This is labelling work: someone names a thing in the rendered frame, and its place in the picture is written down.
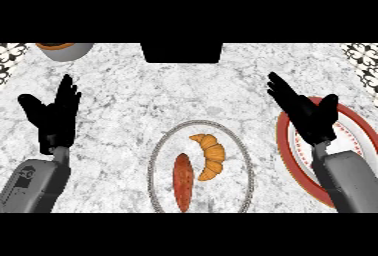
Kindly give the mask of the black box appliance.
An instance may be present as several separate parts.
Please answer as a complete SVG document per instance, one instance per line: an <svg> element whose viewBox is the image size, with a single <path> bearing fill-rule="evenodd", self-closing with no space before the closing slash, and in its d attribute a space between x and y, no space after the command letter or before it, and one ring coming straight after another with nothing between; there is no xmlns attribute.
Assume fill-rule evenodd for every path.
<svg viewBox="0 0 378 256"><path fill-rule="evenodd" d="M148 63L215 64L221 60L222 43L142 43Z"/></svg>

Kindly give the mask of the brown baguette loaf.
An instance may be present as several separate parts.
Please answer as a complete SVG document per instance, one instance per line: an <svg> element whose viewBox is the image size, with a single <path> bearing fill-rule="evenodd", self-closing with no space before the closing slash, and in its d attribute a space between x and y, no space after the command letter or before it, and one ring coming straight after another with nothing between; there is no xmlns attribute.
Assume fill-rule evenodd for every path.
<svg viewBox="0 0 378 256"><path fill-rule="evenodd" d="M182 153L175 161L173 188L179 209L187 212L190 209L194 187L194 169L190 156Z"/></svg>

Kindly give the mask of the oval marble-pattern placemat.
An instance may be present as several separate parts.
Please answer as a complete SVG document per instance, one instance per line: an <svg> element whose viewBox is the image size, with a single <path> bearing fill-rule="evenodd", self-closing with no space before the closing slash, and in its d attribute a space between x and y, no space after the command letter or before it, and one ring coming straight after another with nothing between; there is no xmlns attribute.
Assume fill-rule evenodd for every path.
<svg viewBox="0 0 378 256"><path fill-rule="evenodd" d="M212 134L225 148L222 173L209 181L199 177L206 167L200 143L191 135ZM148 193L159 213L181 213L175 197L173 169L185 153L194 169L193 197L188 213L244 213L255 193L255 170L249 149L234 131L218 122L191 120L159 137L148 162Z"/></svg>

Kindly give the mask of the golden croissant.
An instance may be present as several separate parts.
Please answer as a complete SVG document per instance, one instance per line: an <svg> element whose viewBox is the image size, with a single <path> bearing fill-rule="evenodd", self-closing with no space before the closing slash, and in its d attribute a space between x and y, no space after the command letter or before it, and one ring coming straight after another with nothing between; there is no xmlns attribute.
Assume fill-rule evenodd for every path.
<svg viewBox="0 0 378 256"><path fill-rule="evenodd" d="M224 162L227 158L225 147L219 143L218 138L212 134L197 134L190 137L197 141L204 151L204 170L200 174L199 180L212 180L224 171Z"/></svg>

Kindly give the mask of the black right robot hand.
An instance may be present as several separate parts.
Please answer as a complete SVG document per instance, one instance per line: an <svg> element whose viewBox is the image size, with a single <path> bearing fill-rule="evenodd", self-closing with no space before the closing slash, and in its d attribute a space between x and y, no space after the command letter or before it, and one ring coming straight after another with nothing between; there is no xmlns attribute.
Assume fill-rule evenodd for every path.
<svg viewBox="0 0 378 256"><path fill-rule="evenodd" d="M305 141L312 145L337 139L333 125L339 120L339 96L330 94L315 104L309 97L296 93L275 73L269 73L268 93L290 117Z"/></svg>

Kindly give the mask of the red-rimmed white plate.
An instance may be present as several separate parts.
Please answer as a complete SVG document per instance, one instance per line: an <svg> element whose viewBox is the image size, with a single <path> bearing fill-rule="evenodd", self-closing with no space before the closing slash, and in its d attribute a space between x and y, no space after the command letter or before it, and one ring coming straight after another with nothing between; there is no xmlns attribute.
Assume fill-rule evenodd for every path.
<svg viewBox="0 0 378 256"><path fill-rule="evenodd" d="M378 133L349 107L340 104L337 109L339 121L333 126L337 139L331 142L327 152L357 152L378 176ZM286 112L277 122L277 144L286 167L302 188L326 205L334 207L312 168L312 146L305 142Z"/></svg>

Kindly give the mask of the grey pot with orange rim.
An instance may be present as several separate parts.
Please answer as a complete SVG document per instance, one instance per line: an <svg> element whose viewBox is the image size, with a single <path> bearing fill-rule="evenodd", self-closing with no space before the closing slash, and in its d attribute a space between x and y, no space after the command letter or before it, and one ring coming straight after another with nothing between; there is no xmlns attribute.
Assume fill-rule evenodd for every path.
<svg viewBox="0 0 378 256"><path fill-rule="evenodd" d="M69 62L80 59L89 53L94 43L60 43L52 45L38 43L38 47L54 61Z"/></svg>

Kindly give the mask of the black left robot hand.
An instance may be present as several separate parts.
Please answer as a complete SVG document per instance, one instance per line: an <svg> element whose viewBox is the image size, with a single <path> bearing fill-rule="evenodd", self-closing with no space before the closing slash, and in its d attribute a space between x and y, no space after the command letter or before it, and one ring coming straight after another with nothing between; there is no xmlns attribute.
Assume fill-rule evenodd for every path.
<svg viewBox="0 0 378 256"><path fill-rule="evenodd" d="M52 155L58 147L70 148L75 144L80 98L82 93L70 75L63 78L55 102L49 105L32 94L18 96L27 119L39 129L41 153L45 155Z"/></svg>

